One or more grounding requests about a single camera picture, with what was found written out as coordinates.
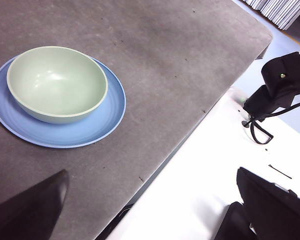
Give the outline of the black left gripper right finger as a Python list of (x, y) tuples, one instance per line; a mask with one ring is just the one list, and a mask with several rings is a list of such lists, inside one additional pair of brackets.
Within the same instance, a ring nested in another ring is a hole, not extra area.
[(300, 240), (300, 198), (240, 167), (236, 183), (243, 203), (233, 202), (216, 240)]

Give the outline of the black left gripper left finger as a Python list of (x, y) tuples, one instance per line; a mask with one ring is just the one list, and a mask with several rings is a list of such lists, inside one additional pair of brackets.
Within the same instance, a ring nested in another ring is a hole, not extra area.
[(0, 203), (0, 240), (50, 239), (69, 181), (69, 174), (63, 169)]

